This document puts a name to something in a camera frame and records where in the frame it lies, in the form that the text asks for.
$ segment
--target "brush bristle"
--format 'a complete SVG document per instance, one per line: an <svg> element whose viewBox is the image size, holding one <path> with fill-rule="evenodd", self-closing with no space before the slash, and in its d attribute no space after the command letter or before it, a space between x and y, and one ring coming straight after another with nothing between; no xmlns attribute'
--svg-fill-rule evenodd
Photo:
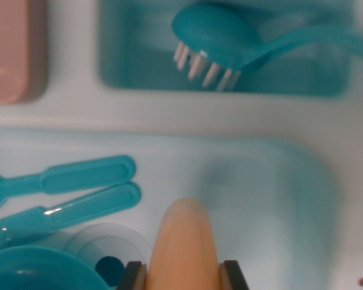
<svg viewBox="0 0 363 290"><path fill-rule="evenodd" d="M183 42L180 42L174 54L174 61L177 62L177 68L180 71L182 71L185 67L188 57L190 57L189 65L191 66L191 69L188 73L188 79L194 80L197 76L200 76L202 72L210 65L210 61L208 61L204 56L191 51L187 45L185 45ZM204 78L203 87L208 88L212 83L214 83L221 70L222 67L219 64L213 63L209 68L206 77ZM232 91L240 75L241 71L233 71L232 69L228 68L220 80L216 91Z"/></svg>

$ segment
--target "white plastic surface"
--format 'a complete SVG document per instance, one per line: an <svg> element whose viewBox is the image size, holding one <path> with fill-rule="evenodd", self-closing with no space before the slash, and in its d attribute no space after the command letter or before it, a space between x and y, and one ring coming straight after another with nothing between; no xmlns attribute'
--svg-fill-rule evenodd
<svg viewBox="0 0 363 290"><path fill-rule="evenodd" d="M149 263L165 210L176 199L190 197L211 216L218 258L237 259L252 289L286 290L299 282L304 290L327 289L339 201L324 166L296 147L261 140L0 130L4 177L120 154L137 164L133 180L142 189L140 203L38 245L66 250L91 266L102 255ZM9 199L0 218L82 194Z"/></svg>
<svg viewBox="0 0 363 290"><path fill-rule="evenodd" d="M30 105L0 107L0 127L220 137L258 135L297 141L331 164L341 185L339 239L330 289L361 289L357 282L363 277L363 62L358 59L353 62L350 89L342 99L334 101L285 96L115 91L104 87L97 76L96 5L94 0L50 1L48 89L40 100ZM357 26L363 28L363 0L357 1L356 14ZM54 140L55 137L48 134L42 137L40 141L44 146L40 151L39 141L21 139L15 144L3 134L0 173L15 176L38 172L48 165L43 158L60 163L103 152L102 144L97 145L95 151L89 151L82 145L68 142L63 149L55 145ZM12 150L13 146L26 150L19 156L19 152ZM155 175L152 178L154 182L159 180ZM55 204L49 197L44 200L46 205ZM121 213L121 218L127 220L126 215L128 211ZM155 233L149 232L144 230L144 236L153 240Z"/></svg>

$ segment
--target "teal brush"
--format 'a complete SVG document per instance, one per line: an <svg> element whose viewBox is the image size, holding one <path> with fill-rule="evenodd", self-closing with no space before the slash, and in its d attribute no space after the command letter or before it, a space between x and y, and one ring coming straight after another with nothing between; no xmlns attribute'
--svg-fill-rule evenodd
<svg viewBox="0 0 363 290"><path fill-rule="evenodd" d="M339 27L302 28L269 43L236 11L225 5L195 4L180 11L172 29L180 39L174 60L181 71L191 57L190 80L212 63L203 81L207 88L219 72L225 73L217 91L232 91L242 71L256 71L271 60L295 48L327 43L363 57L363 36Z"/></svg>

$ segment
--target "brush handle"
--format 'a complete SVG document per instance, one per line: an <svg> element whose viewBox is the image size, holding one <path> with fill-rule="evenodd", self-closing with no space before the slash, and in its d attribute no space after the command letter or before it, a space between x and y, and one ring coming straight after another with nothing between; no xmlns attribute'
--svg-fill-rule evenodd
<svg viewBox="0 0 363 290"><path fill-rule="evenodd" d="M37 175L5 179L1 188L6 197L44 192L49 195L123 184L136 173L128 156L51 167Z"/></svg>
<svg viewBox="0 0 363 290"><path fill-rule="evenodd" d="M276 38L263 46L256 53L254 60L249 59L244 65L264 56L267 56L270 61L291 50L312 43L336 45L363 58L363 35L338 27L316 26L295 30Z"/></svg>

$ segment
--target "teal plastic handle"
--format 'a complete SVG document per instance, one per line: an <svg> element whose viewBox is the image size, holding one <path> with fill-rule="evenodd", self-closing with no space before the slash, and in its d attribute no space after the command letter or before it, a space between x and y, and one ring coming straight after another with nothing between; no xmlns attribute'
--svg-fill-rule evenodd
<svg viewBox="0 0 363 290"><path fill-rule="evenodd" d="M34 242L55 231L92 221L137 205L134 183L113 186L52 208L35 207L0 220L0 249Z"/></svg>
<svg viewBox="0 0 363 290"><path fill-rule="evenodd" d="M316 26L264 43L233 5L192 4L172 22L175 35L192 51L234 71L255 71L268 61L315 42L337 45L363 57L363 35L342 27Z"/></svg>
<svg viewBox="0 0 363 290"><path fill-rule="evenodd" d="M363 34L353 33L339 27L315 26L295 30L267 43L260 48L254 59L247 60L243 66L264 56L268 56L267 61L271 61L291 50L316 42L345 48L363 58Z"/></svg>
<svg viewBox="0 0 363 290"><path fill-rule="evenodd" d="M133 159L116 156L54 166L38 175L4 179L6 197L44 192L49 195L123 184L136 173Z"/></svg>

